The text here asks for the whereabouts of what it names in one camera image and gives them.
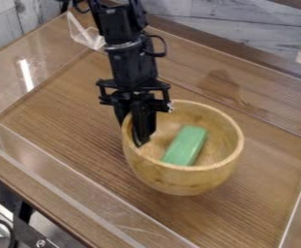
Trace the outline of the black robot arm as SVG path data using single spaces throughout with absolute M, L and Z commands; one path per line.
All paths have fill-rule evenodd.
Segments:
M 131 118 L 135 145 L 150 141 L 155 115 L 171 110 L 170 85 L 158 80 L 155 59 L 166 52 L 153 48 L 154 35 L 145 31 L 146 11 L 141 0 L 109 6 L 101 0 L 59 0 L 79 13 L 89 13 L 105 40 L 110 79 L 98 79 L 99 103 L 113 107 L 118 121 Z

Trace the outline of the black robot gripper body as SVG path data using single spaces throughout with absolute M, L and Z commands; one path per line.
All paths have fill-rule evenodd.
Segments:
M 151 44 L 134 43 L 129 46 L 107 46 L 110 79 L 99 79 L 99 102 L 117 109 L 127 108 L 133 101 L 150 105 L 153 111 L 170 111 L 167 83 L 157 79 L 155 54 Z

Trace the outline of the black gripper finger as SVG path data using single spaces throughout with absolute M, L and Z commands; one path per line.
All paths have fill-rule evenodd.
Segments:
M 131 103 L 131 137 L 137 147 L 150 141 L 155 129 L 155 116 L 150 106 L 135 101 Z
M 113 112 L 114 112 L 114 116 L 115 116 L 118 124 L 122 124 L 123 118 L 127 115 L 129 111 L 130 111 L 130 108 L 129 108 L 127 102 L 118 101 L 113 103 Z

